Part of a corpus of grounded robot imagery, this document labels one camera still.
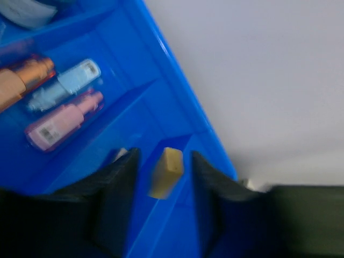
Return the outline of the pink correction tape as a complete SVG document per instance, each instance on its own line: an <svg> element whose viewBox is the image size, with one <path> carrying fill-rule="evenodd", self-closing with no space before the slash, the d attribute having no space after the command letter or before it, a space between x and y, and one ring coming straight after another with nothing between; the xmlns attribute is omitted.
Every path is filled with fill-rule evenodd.
<svg viewBox="0 0 344 258"><path fill-rule="evenodd" d="M100 91L88 91L62 104L25 130L28 141L43 152L50 152L81 128L83 123L103 107Z"/></svg>

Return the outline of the blue correction tape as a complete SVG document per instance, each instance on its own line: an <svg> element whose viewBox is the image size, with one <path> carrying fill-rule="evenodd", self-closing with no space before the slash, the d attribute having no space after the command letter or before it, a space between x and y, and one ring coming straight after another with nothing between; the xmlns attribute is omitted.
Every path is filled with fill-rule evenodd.
<svg viewBox="0 0 344 258"><path fill-rule="evenodd" d="M56 107L72 95L77 95L101 76L98 64L85 59L57 75L48 85L37 89L27 103L28 110L44 112Z"/></svg>

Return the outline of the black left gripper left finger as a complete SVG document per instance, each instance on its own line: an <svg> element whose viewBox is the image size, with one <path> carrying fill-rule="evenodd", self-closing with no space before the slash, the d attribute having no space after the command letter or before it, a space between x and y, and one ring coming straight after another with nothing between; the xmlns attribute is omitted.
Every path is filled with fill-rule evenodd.
<svg viewBox="0 0 344 258"><path fill-rule="evenodd" d="M1 190L1 257L123 257L141 152L49 194Z"/></svg>

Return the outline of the blue white ink jar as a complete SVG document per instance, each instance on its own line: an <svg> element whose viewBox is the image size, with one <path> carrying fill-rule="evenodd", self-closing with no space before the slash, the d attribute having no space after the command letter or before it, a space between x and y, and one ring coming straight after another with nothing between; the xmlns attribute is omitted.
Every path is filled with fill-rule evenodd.
<svg viewBox="0 0 344 258"><path fill-rule="evenodd" d="M25 28L38 28L46 25L56 15L55 6L37 1L1 1L1 14L13 23Z"/></svg>

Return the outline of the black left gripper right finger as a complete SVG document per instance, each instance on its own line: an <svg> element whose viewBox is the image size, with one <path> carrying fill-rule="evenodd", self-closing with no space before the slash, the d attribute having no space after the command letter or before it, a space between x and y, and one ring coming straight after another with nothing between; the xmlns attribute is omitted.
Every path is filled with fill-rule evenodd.
<svg viewBox="0 0 344 258"><path fill-rule="evenodd" d="M343 257L343 187L254 191L191 153L201 257Z"/></svg>

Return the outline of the orange correction tape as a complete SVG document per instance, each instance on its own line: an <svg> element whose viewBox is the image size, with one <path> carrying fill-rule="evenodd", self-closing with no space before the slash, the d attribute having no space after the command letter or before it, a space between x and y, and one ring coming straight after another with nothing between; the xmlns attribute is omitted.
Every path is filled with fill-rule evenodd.
<svg viewBox="0 0 344 258"><path fill-rule="evenodd" d="M48 57L32 56L11 67L1 68L1 112L54 75L55 64Z"/></svg>

